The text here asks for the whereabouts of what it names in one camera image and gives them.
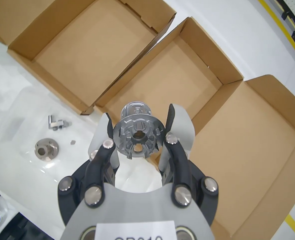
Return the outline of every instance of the metal gear part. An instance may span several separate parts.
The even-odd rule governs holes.
[[[162,147],[165,134],[164,125],[151,115],[150,107],[133,101],[123,107],[121,120],[113,129],[113,140],[128,159],[148,158]]]

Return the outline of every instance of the cardboard box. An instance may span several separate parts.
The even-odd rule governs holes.
[[[162,0],[0,0],[0,41],[76,112],[89,114],[174,14]]]
[[[295,97],[271,75],[244,82],[188,18],[96,104],[118,121],[136,100],[164,124],[170,103],[190,115],[190,159],[219,185],[216,238],[271,239],[295,203]]]

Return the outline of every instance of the white label sticker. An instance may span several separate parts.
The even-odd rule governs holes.
[[[146,223],[98,223],[95,240],[173,240],[174,221]]]

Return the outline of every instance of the shiny metal part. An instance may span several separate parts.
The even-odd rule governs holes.
[[[69,124],[67,121],[64,120],[54,120],[53,115],[48,116],[48,129],[52,129],[53,131],[56,131],[58,129],[62,129],[63,127],[68,127]]]
[[[102,145],[105,149],[111,149],[114,145],[114,142],[112,139],[106,139]]]
[[[95,238],[96,226],[87,228],[81,235],[80,240],[93,240]]]
[[[143,102],[125,105],[121,120],[113,130],[113,140],[118,151],[128,159],[148,158],[163,145],[165,128],[160,120],[151,115],[151,109]]]
[[[98,150],[94,150],[90,156],[89,156],[89,160],[92,161],[95,158],[96,153],[98,152]]]
[[[184,186],[179,186],[174,193],[176,201],[182,206],[188,206],[192,201],[191,192]]]
[[[166,139],[167,143],[169,143],[171,145],[174,145],[178,142],[178,138],[175,135],[170,134],[170,133],[168,133],[166,135],[165,139]]]
[[[215,179],[211,177],[206,177],[204,180],[205,188],[210,192],[215,192],[218,190],[218,184],[216,183]]]
[[[101,198],[102,190],[97,186],[88,188],[84,194],[84,201],[88,206],[96,205],[101,200]]]
[[[39,159],[50,161],[58,155],[59,145],[51,138],[44,138],[35,144],[34,152]]]
[[[60,191],[67,191],[72,187],[73,180],[70,176],[64,177],[58,183],[58,189]]]
[[[177,240],[196,240],[192,231],[184,226],[176,227]]]

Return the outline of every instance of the metal cylinder part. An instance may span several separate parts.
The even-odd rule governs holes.
[[[58,183],[58,189],[60,191],[68,191],[72,187],[73,180],[70,176],[64,177]]]
[[[34,152],[39,159],[50,161],[58,155],[59,145],[51,138],[44,138],[35,144]]]
[[[184,226],[176,227],[177,240],[195,240],[195,236],[192,231]]]
[[[121,120],[113,130],[113,140],[118,151],[128,159],[148,158],[163,145],[165,128],[151,115],[150,107],[139,101],[125,105]]]
[[[179,186],[174,192],[175,200],[182,206],[188,206],[192,201],[191,192],[184,186]]]
[[[206,177],[204,180],[204,185],[206,189],[210,192],[215,192],[218,190],[218,184],[216,183],[215,179],[211,177]]]

